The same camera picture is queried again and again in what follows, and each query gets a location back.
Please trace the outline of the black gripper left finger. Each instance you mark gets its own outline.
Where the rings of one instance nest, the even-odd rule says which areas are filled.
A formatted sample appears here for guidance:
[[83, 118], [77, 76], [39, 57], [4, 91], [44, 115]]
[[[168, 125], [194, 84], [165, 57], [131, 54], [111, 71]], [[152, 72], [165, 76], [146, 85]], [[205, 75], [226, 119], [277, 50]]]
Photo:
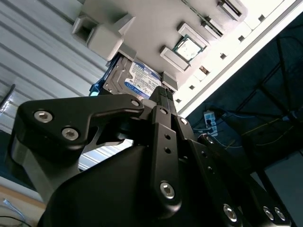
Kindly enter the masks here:
[[140, 102], [129, 94], [50, 99], [23, 103], [13, 127], [10, 156], [22, 166], [48, 204], [65, 182], [125, 151], [151, 150], [150, 187], [162, 212], [181, 206], [173, 102], [164, 89]]

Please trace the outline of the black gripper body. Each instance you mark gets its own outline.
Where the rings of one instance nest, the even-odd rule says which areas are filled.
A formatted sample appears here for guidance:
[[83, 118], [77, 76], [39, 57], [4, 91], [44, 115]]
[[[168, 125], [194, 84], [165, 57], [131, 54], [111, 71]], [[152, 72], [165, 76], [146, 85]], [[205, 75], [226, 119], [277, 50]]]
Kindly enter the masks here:
[[150, 187], [152, 152], [144, 146], [125, 151], [63, 183], [39, 220], [41, 227], [226, 227], [198, 172], [169, 154], [178, 166], [182, 204], [170, 218]]

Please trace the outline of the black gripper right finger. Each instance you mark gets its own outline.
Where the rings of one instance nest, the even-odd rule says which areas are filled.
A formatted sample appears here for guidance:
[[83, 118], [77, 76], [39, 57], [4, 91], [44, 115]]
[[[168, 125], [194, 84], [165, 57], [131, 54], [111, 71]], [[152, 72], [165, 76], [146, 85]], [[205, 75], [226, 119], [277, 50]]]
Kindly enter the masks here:
[[190, 124], [175, 116], [177, 138], [200, 174], [209, 203], [208, 227], [290, 227], [291, 217], [270, 191], [245, 173], [208, 134], [195, 139]]

